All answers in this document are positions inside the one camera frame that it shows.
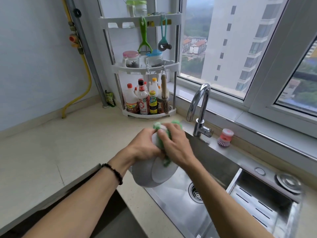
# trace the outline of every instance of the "beige countertop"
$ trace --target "beige countertop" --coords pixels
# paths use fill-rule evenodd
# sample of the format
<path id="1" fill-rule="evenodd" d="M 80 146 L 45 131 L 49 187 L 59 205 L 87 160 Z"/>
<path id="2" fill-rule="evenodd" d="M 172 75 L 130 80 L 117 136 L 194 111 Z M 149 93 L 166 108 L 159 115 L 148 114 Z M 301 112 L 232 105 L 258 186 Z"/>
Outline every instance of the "beige countertop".
<path id="1" fill-rule="evenodd" d="M 96 104 L 1 140 L 0 235 L 66 185 L 106 163 L 153 122 Z M 183 237 L 130 172 L 117 190 L 148 237 Z M 314 237 L 316 224 L 317 192 L 307 188 L 296 238 Z"/>

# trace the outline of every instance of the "faucet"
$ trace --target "faucet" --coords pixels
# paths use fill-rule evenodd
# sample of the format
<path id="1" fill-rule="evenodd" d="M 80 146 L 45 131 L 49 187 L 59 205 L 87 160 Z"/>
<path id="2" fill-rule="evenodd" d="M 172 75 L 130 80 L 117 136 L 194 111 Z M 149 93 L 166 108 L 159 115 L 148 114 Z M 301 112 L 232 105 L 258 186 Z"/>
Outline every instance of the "faucet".
<path id="1" fill-rule="evenodd" d="M 204 96 L 203 103 L 201 104 L 201 110 L 199 114 L 199 118 L 196 119 L 196 124 L 194 127 L 193 136 L 200 137 L 201 134 L 206 135 L 207 137 L 211 137 L 214 131 L 211 128 L 207 128 L 204 126 L 204 115 L 207 107 L 207 102 L 210 94 L 210 85 L 208 83 L 204 83 L 200 86 L 199 90 L 194 95 L 191 105 L 189 106 L 186 120 L 192 122 L 196 107 L 201 99 Z"/>

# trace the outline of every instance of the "pink dish brush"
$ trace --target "pink dish brush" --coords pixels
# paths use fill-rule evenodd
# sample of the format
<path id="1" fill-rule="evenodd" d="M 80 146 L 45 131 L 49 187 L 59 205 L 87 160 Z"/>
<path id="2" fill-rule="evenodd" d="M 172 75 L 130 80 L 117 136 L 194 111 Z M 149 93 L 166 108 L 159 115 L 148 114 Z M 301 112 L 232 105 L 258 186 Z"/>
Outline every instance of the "pink dish brush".
<path id="1" fill-rule="evenodd" d="M 228 146 L 230 146 L 230 141 L 231 141 L 233 135 L 234 135 L 234 133 L 232 130 L 230 130 L 228 128 L 224 128 L 222 130 L 220 137 L 217 139 L 217 143 L 220 146 L 228 147 Z"/>

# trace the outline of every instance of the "sink drain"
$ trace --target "sink drain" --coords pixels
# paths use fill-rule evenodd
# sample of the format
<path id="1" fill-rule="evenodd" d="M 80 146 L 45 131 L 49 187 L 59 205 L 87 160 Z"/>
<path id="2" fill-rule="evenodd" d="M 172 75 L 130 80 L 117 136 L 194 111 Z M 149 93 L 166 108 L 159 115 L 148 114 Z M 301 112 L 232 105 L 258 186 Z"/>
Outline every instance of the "sink drain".
<path id="1" fill-rule="evenodd" d="M 189 196 L 192 198 L 193 201 L 197 202 L 198 204 L 203 204 L 203 199 L 201 198 L 199 192 L 196 190 L 193 183 L 191 183 L 188 187 Z"/>

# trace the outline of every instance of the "sink basin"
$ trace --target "sink basin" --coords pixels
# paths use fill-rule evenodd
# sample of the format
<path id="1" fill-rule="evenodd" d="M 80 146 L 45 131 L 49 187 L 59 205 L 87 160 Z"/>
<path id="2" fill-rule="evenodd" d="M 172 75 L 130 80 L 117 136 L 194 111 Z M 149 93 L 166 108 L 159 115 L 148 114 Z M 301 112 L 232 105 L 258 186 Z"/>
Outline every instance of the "sink basin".
<path id="1" fill-rule="evenodd" d="M 181 124 L 196 158 L 237 203 L 276 238 L 295 236 L 303 194 L 286 191 L 267 167 L 232 147 L 218 146 L 213 137 L 193 137 L 193 126 Z M 145 190 L 185 238 L 219 237 L 199 192 L 180 167 L 165 183 Z"/>

